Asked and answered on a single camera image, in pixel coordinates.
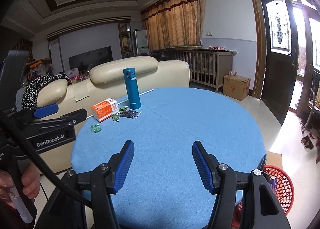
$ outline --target cardboard box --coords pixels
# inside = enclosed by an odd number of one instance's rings
[[[98,122],[109,118],[112,114],[119,111],[116,100],[108,98],[91,106],[92,114]]]
[[[282,155],[267,151],[266,165],[272,165],[282,169]]]
[[[239,75],[225,75],[223,94],[242,101],[249,94],[250,78]]]

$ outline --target white label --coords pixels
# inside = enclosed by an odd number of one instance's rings
[[[60,135],[60,136],[56,136],[55,138],[46,139],[46,141],[44,141],[44,142],[38,142],[38,143],[36,144],[36,146],[37,146],[37,147],[41,147],[41,146],[50,144],[50,143],[52,143],[52,142],[55,142],[55,141],[58,141],[58,140],[61,140],[61,139],[64,139],[64,134],[62,134],[62,135]]]
[[[18,198],[20,198],[19,193],[18,193],[18,190],[17,190],[16,187],[11,187],[11,188],[10,188],[10,198],[13,198],[13,199],[18,199]]]

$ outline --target sofa headrest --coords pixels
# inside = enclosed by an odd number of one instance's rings
[[[56,102],[66,94],[67,88],[68,82],[65,79],[59,79],[49,83],[39,92],[37,107],[43,107]]]
[[[158,69],[158,61],[150,56],[138,56],[125,58],[113,62],[98,65],[89,72],[90,79],[95,84],[105,84],[122,79],[123,69],[134,67],[136,75]]]

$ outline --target cream leather sofa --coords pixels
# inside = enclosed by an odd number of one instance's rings
[[[90,79],[67,85],[66,80],[57,80],[44,87],[38,95],[38,107],[56,103],[59,111],[45,119],[84,108],[91,115],[90,107],[107,98],[118,99],[126,95],[123,69],[134,67],[140,91],[162,87],[189,87],[189,66],[183,61],[158,62],[153,57],[139,56],[98,65],[90,71]],[[84,122],[75,126],[76,134]],[[71,167],[73,142],[41,154],[54,172]]]

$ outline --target red plastic basket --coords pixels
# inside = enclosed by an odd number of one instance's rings
[[[284,210],[284,213],[287,215],[291,210],[294,200],[294,189],[292,181],[286,172],[276,166],[265,165],[265,170],[271,177],[278,178],[275,195],[278,198],[279,203]],[[232,223],[233,227],[239,228],[241,210],[242,202],[236,205],[234,220]]]

